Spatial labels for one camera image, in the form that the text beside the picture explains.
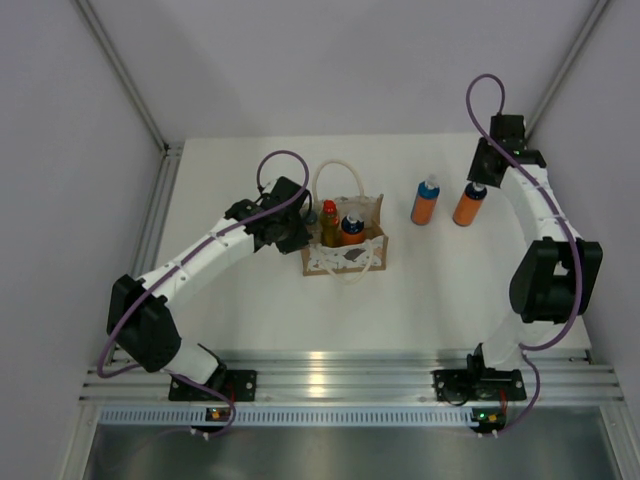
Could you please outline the clear bottle dark cap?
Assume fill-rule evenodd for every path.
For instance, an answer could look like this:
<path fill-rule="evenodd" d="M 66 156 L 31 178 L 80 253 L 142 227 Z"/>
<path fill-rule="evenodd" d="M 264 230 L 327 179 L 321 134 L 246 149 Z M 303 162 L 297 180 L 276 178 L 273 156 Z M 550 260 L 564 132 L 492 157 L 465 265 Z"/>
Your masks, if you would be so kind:
<path fill-rule="evenodd" d="M 310 211 L 307 213 L 305 217 L 305 224 L 308 226 L 315 225 L 318 222 L 318 216 L 314 211 Z"/>

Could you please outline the yellow bottle red cap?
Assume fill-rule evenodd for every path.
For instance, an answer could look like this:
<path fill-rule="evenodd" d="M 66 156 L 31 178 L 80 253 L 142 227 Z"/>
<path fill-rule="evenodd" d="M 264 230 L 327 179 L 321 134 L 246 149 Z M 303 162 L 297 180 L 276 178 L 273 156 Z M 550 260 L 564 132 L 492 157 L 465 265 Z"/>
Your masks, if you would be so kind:
<path fill-rule="evenodd" d="M 333 200 L 324 200 L 320 214 L 321 243 L 329 248 L 341 244 L 340 216 Z"/>

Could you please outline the orange spray bottle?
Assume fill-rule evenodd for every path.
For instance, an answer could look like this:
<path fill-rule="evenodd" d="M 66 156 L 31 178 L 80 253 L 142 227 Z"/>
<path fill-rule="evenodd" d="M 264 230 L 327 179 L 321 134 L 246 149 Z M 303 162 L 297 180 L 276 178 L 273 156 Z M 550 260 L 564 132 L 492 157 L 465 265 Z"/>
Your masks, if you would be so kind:
<path fill-rule="evenodd" d="M 356 245 L 366 240 L 364 220 L 357 210 L 352 210 L 341 221 L 342 244 Z"/>
<path fill-rule="evenodd" d="M 419 226 L 427 225 L 434 213 L 440 195 L 440 185 L 435 175 L 429 175 L 416 191 L 410 219 Z"/>
<path fill-rule="evenodd" d="M 466 185 L 452 215 L 453 221 L 462 227 L 470 226 L 475 220 L 487 196 L 485 185 L 470 182 Z"/>

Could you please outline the canvas jute tote bag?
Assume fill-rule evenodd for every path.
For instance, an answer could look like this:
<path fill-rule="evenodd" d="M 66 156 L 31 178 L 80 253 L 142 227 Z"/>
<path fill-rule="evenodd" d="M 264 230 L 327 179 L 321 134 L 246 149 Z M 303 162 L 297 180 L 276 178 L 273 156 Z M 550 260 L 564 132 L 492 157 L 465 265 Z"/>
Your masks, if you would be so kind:
<path fill-rule="evenodd" d="M 346 168 L 354 178 L 357 194 L 354 196 L 338 196 L 333 200 L 338 209 L 341 221 L 347 213 L 357 210 L 364 220 L 366 240 L 361 244 L 343 245 L 329 248 L 321 243 L 320 214 L 324 199 L 318 195 L 318 180 L 321 172 L 329 165 L 340 165 Z M 330 159 L 320 164 L 311 179 L 311 197 L 302 212 L 307 215 L 314 211 L 318 216 L 315 225 L 308 226 L 311 234 L 309 246 L 301 250 L 302 275 L 305 277 L 328 275 L 344 285 L 353 285 L 370 272 L 384 271 L 387 266 L 387 249 L 389 237 L 384 232 L 381 222 L 381 210 L 384 200 L 382 194 L 369 196 L 365 193 L 363 181 L 356 169 L 349 163 Z"/>

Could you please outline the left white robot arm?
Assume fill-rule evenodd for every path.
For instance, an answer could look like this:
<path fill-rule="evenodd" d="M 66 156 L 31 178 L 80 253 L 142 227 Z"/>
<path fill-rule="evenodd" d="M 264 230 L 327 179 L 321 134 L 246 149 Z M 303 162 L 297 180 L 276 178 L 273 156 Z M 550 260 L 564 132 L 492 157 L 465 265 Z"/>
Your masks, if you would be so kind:
<path fill-rule="evenodd" d="M 191 382 L 207 400 L 226 386 L 227 367 L 198 342 L 182 309 L 218 275 L 261 248 L 288 254 L 308 245 L 301 217 L 308 190 L 281 176 L 259 198 L 234 203 L 212 230 L 165 265 L 139 278 L 123 275 L 112 288 L 106 331 L 149 373 Z"/>

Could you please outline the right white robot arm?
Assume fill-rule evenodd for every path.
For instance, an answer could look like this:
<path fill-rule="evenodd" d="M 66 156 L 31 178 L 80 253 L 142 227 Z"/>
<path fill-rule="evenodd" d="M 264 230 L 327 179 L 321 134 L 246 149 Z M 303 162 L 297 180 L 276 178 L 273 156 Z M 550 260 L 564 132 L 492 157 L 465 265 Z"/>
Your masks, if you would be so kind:
<path fill-rule="evenodd" d="M 467 358 L 467 389 L 488 397 L 513 377 L 521 351 L 548 349 L 570 321 L 585 312 L 603 250 L 599 243 L 584 240 L 558 206 L 544 158 L 526 145 L 523 116 L 492 117 L 468 180 L 463 197 L 475 204 L 482 203 L 488 188 L 501 191 L 527 246 L 509 284 L 509 313 Z"/>

